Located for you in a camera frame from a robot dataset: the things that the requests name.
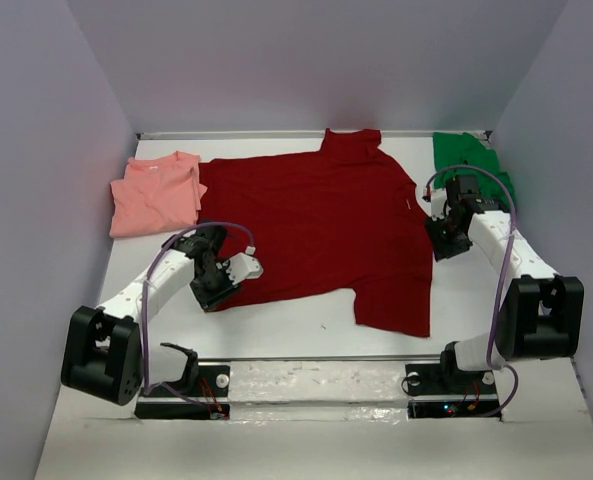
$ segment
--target pink cloth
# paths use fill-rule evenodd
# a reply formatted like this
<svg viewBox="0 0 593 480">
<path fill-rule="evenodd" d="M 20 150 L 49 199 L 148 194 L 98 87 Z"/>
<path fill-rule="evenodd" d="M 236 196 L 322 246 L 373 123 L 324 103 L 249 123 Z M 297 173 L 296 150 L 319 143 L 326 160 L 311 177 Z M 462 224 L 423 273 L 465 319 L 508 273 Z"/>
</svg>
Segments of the pink cloth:
<svg viewBox="0 0 593 480">
<path fill-rule="evenodd" d="M 156 160 L 130 158 L 125 178 L 111 182 L 116 207 L 109 232 L 135 237 L 194 225 L 207 191 L 198 177 L 200 157 L 183 152 Z"/>
</svg>

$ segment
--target dark red t-shirt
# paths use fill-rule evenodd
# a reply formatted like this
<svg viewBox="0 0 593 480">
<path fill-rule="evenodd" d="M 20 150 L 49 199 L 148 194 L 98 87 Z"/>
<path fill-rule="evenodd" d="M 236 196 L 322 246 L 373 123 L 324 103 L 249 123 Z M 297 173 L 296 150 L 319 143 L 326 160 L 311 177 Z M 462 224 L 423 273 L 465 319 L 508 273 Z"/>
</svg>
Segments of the dark red t-shirt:
<svg viewBox="0 0 593 480">
<path fill-rule="evenodd" d="M 380 140 L 377 130 L 328 130 L 318 152 L 200 164 L 201 219 L 248 227 L 264 268 L 221 309 L 352 288 L 356 323 L 429 336 L 426 215 Z M 247 245 L 229 232 L 224 257 Z"/>
</svg>

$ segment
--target table surface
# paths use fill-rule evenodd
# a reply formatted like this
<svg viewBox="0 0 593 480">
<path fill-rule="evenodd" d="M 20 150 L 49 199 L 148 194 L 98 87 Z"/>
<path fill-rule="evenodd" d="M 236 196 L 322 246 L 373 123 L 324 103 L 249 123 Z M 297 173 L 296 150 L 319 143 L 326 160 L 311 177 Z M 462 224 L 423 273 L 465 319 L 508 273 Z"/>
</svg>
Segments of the table surface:
<svg viewBox="0 0 593 480">
<path fill-rule="evenodd" d="M 185 150 L 210 160 L 314 150 L 319 144 L 320 138 L 156 140 L 141 142 L 138 156 Z M 382 148 L 418 183 L 432 171 L 429 138 L 385 138 Z M 139 273 L 166 237 L 115 242 L 103 299 Z M 430 339 L 354 325 L 353 293 L 346 290 L 216 315 L 204 315 L 187 291 L 165 307 L 152 333 L 154 341 L 174 338 L 203 357 L 436 354 L 448 341 L 488 328 L 495 282 L 477 249 L 436 265 Z M 568 359 L 517 364 L 520 388 L 502 422 L 408 420 L 400 405 L 383 407 L 379 400 L 405 401 L 394 387 L 400 362 L 318 362 L 320 368 L 309 369 L 311 382 L 309 373 L 290 375 L 279 363 L 235 362 L 236 396 L 262 399 L 271 393 L 288 400 L 296 386 L 300 406 L 252 405 L 232 410 L 227 422 L 138 420 L 135 400 L 118 407 L 62 387 L 36 478 L 593 480 L 593 424 Z M 351 379 L 361 381 L 356 372 L 363 374 L 360 388 L 351 387 Z M 495 376 L 502 400 L 511 375 Z M 320 389 L 338 378 L 349 387 Z M 366 388 L 370 381 L 374 388 Z M 266 386 L 259 391 L 259 385 Z M 321 398 L 322 404 L 306 401 Z M 357 399 L 369 403 L 347 404 Z"/>
<path fill-rule="evenodd" d="M 320 138 L 147 140 L 139 143 L 136 157 L 154 159 L 180 150 L 209 161 L 313 151 L 320 143 Z M 431 137 L 385 137 L 381 148 L 418 185 L 424 185 L 434 172 Z M 419 204 L 429 212 L 429 205 L 420 198 L 420 187 L 416 193 Z M 166 233 L 116 240 L 101 300 L 116 295 L 146 268 L 168 237 Z M 356 325 L 351 289 L 205 314 L 187 288 L 159 313 L 151 336 L 153 342 L 174 338 L 202 358 L 436 355 L 451 341 L 489 329 L 497 281 L 476 246 L 467 254 L 434 264 L 430 338 Z"/>
</svg>

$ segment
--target purple cable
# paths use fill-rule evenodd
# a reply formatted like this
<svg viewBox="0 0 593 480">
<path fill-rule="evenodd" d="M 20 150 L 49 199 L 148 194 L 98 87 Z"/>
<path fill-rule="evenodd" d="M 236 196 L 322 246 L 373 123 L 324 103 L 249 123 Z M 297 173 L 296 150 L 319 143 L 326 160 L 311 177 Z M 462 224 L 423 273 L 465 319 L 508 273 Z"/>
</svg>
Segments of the purple cable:
<svg viewBox="0 0 593 480">
<path fill-rule="evenodd" d="M 166 390 L 168 390 L 171 394 L 173 394 L 174 396 L 181 398 L 182 400 L 185 400 L 187 403 L 191 403 L 191 404 L 195 404 L 195 405 L 201 405 L 204 406 L 204 403 L 201 402 L 197 402 L 195 400 L 192 400 L 188 397 L 186 397 L 185 395 L 181 394 L 180 392 L 178 392 L 177 390 L 175 390 L 174 388 L 172 388 L 170 385 L 166 384 L 165 382 L 162 383 L 158 383 L 155 385 L 150 385 L 149 384 L 149 331 L 148 331 L 148 318 L 147 318 L 147 300 L 149 298 L 149 280 L 152 276 L 152 274 L 154 273 L 154 270 L 156 270 L 156 267 L 158 266 L 158 264 L 160 263 L 160 261 L 162 260 L 163 256 L 171 249 L 172 245 L 181 237 L 183 237 L 184 235 L 186 235 L 189 232 L 193 232 L 194 230 L 198 230 L 199 228 L 204 228 L 204 227 L 232 227 L 232 228 L 237 228 L 239 230 L 242 230 L 243 232 L 245 232 L 247 234 L 247 236 L 249 237 L 249 246 L 253 247 L 254 246 L 254 236 L 252 235 L 252 232 L 249 231 L 248 228 L 243 227 L 242 225 L 238 225 L 237 223 L 230 223 L 230 222 L 205 222 L 205 223 L 200 223 L 198 225 L 192 225 L 191 227 L 187 227 L 184 230 L 178 232 L 177 234 L 173 235 L 172 237 L 169 238 L 169 240 L 167 240 L 162 248 L 160 249 L 160 251 L 158 252 L 158 254 L 156 255 L 156 257 L 154 258 L 154 260 L 152 261 L 151 265 L 149 266 L 149 268 L 147 269 L 147 273 L 145 274 L 145 281 L 143 282 L 143 293 L 142 293 L 142 298 L 141 298 L 141 328 L 143 330 L 143 334 L 142 334 L 142 343 L 143 343 L 143 392 L 145 393 L 145 395 L 149 395 L 151 393 L 151 391 L 157 387 L 157 386 L 162 386 L 163 388 L 165 388 Z"/>
<path fill-rule="evenodd" d="M 516 230 L 516 206 L 514 205 L 514 200 L 512 199 L 512 196 L 509 194 L 507 187 L 503 185 L 503 182 L 501 182 L 498 178 L 489 173 L 487 170 L 484 170 L 479 167 L 473 167 L 471 165 L 453 165 L 451 167 L 446 167 L 437 171 L 431 177 L 429 177 L 429 180 L 427 180 L 427 183 L 425 184 L 425 190 L 427 194 L 429 194 L 430 192 L 430 185 L 432 183 L 432 180 L 434 180 L 439 175 L 442 175 L 443 173 L 457 169 L 474 170 L 475 172 L 482 173 L 483 175 L 491 178 L 501 188 L 502 192 L 505 194 L 505 197 L 507 198 L 507 202 L 509 203 L 509 238 L 507 239 L 507 246 L 505 247 L 505 255 L 503 256 L 503 263 L 500 268 L 498 285 L 496 286 L 496 297 L 494 298 L 494 312 L 492 314 L 492 325 L 489 329 L 489 340 L 487 341 L 487 355 L 485 357 L 487 366 L 489 366 L 489 368 L 491 368 L 492 370 L 496 370 L 494 368 L 494 365 L 492 364 L 492 352 L 494 351 L 494 339 L 496 338 L 496 331 L 498 330 L 498 317 L 500 315 L 500 302 L 503 296 L 503 286 L 505 285 L 505 278 L 507 277 L 507 270 L 509 269 L 509 262 L 512 256 L 512 249 L 514 247 L 514 230 Z M 492 410 L 491 412 L 481 415 L 483 417 L 490 417 L 496 415 L 503 408 L 509 405 L 509 402 L 511 402 L 514 398 L 514 395 L 516 395 L 516 392 L 518 390 L 518 372 L 516 372 L 514 367 L 512 367 L 511 365 L 505 365 L 505 367 L 507 367 L 507 369 L 510 370 L 514 375 L 514 387 L 512 388 L 512 391 L 510 392 L 505 402 L 500 407 L 496 408 L 495 410 Z"/>
</svg>

